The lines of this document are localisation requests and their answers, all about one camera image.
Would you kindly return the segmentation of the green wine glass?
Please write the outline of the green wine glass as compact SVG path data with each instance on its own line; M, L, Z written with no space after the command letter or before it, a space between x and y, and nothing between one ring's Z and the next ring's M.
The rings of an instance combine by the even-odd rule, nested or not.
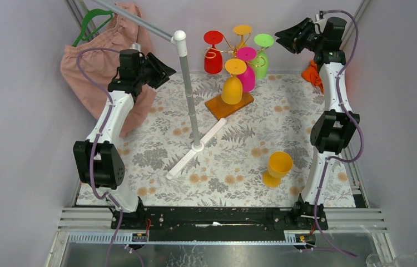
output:
M255 77L257 80L263 79L269 69L269 58L266 55L266 49L274 44L274 38L267 33L260 33L254 37L254 43L260 47L257 50L256 57L250 61Z

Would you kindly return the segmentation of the pink wine glass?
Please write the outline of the pink wine glass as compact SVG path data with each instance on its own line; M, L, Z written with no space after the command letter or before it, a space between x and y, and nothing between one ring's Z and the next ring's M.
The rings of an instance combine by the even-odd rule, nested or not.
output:
M242 83L243 92L250 92L255 88L256 77L254 70L250 66L250 61L255 59L257 52L252 47L242 47L236 52L236 57L245 63L246 70L244 73L237 75Z

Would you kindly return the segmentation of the yellow wine glass front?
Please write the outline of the yellow wine glass front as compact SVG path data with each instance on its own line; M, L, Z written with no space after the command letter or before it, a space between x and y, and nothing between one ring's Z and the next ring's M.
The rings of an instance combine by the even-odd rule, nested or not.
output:
M242 83L237 76L247 70L247 65L238 58L231 58L225 62L225 70L231 76L223 85L221 98L224 103L235 105L241 101L243 94Z

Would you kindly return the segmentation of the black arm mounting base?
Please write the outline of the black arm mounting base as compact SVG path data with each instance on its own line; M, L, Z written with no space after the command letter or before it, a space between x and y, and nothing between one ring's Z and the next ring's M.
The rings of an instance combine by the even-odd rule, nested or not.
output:
M112 210L112 229L141 230L150 241L283 241L284 231L327 230L324 208L169 207L139 204L135 212Z

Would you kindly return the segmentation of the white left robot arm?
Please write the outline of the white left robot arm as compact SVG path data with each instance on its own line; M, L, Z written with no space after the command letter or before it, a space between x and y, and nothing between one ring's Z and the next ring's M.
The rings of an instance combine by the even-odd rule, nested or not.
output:
M175 70L161 62L153 53L138 48L119 51L119 66L107 88L107 100L101 115L84 141L73 145L73 154L82 183L91 186L96 198L110 199L124 214L124 222L133 229L145 223L145 214L138 207L141 200L123 186L125 165L114 145L130 111L142 96L142 88L154 89L169 81Z

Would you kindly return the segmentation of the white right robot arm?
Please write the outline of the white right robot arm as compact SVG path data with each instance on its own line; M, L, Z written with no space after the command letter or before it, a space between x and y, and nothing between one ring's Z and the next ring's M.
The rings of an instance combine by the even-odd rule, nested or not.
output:
M303 50L314 53L314 62L324 89L324 111L314 124L310 143L314 157L309 178L292 213L293 225L306 229L314 221L313 212L324 203L323 188L332 170L331 159L346 148L360 121L348 102L345 86L345 53L341 50L346 20L340 17L305 18L299 24L275 33L276 42L289 52Z

